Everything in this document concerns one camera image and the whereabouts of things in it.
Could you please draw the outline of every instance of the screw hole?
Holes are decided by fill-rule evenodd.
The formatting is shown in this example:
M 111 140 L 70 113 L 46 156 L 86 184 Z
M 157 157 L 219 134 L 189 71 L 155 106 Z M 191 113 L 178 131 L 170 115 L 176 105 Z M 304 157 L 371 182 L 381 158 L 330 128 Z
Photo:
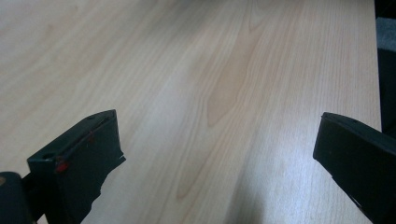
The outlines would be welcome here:
M 49 159 L 51 159 L 53 156 L 54 156 L 53 153 L 47 153 L 47 154 L 45 154 L 45 155 L 43 156 L 43 159 L 44 159 L 44 160 L 49 160 Z

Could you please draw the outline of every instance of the wood grain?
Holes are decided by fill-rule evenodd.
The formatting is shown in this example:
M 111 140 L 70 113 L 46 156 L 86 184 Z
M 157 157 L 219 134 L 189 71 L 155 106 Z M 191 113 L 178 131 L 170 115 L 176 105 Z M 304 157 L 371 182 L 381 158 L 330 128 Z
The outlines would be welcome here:
M 374 2 L 0 2 L 0 170 L 111 108 L 84 223 L 369 223 L 312 152 L 325 111 L 380 129 Z

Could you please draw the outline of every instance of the black clamp jaw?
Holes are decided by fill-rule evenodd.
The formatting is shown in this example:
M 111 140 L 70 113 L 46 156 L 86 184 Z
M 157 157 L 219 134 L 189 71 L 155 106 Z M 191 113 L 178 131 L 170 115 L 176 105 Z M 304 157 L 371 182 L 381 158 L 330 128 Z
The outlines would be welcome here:
M 396 223 L 396 139 L 324 113 L 314 159 L 373 223 Z
M 0 173 L 0 223 L 80 223 L 124 161 L 116 111 L 89 116 L 31 156 L 23 179 Z

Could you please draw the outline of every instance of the gray fabric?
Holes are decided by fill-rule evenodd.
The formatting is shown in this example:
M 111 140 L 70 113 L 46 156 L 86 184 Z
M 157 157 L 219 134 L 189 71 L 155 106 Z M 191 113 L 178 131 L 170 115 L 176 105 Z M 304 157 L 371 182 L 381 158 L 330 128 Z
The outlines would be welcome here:
M 376 19 L 376 44 L 379 49 L 396 51 L 396 20 Z

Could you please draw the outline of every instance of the wooden table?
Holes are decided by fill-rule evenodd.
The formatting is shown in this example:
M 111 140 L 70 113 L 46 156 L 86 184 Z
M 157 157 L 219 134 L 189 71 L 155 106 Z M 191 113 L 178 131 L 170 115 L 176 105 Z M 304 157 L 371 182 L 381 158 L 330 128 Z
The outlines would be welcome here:
M 369 223 L 312 152 L 380 129 L 374 1 L 3 1 L 0 74 L 2 171 L 117 109 L 84 223 Z

